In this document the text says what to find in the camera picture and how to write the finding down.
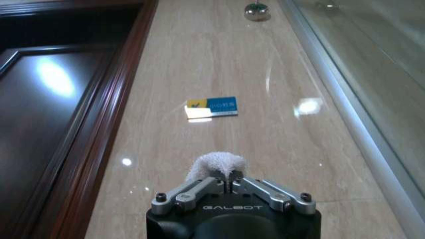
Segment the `metal linkage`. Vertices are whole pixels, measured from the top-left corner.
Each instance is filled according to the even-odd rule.
[[[291,207],[295,207],[296,211],[305,215],[316,212],[316,202],[308,193],[295,193],[269,181],[245,177],[233,181],[233,191],[255,194],[268,202],[273,210],[287,212]]]
[[[152,200],[152,213],[155,215],[165,215],[173,208],[176,203],[176,196],[189,190],[195,185],[200,182],[197,180],[192,180],[184,182],[177,188],[175,188],[168,193],[159,193],[156,198]]]
[[[220,179],[208,177],[191,190],[176,196],[176,206],[179,212],[187,212],[196,208],[197,201],[208,193],[223,193],[224,182]]]

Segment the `glass wall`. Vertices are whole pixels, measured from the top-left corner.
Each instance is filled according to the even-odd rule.
[[[295,0],[425,194],[425,0]]]

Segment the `floor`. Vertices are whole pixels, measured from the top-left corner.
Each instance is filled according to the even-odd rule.
[[[32,3],[32,2],[42,2],[42,1],[60,1],[60,0],[0,0],[0,5]]]
[[[319,202],[323,238],[405,238],[276,0],[245,20],[249,0],[160,0],[87,231],[144,239],[155,193],[197,156],[244,156],[248,175]],[[187,120],[187,99],[236,96],[239,116]],[[304,115],[313,98],[320,111]]]

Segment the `white towel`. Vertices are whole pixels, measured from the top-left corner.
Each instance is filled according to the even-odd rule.
[[[244,173],[245,166],[247,161],[241,156],[229,152],[211,152],[196,159],[187,181],[205,179],[213,171],[220,171],[228,179],[233,170]]]

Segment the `screw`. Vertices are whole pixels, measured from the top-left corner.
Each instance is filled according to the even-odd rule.
[[[165,193],[157,193],[156,200],[159,203],[163,203],[167,201],[167,194]]]
[[[309,193],[301,193],[301,199],[304,202],[311,203],[312,202],[312,195]]]

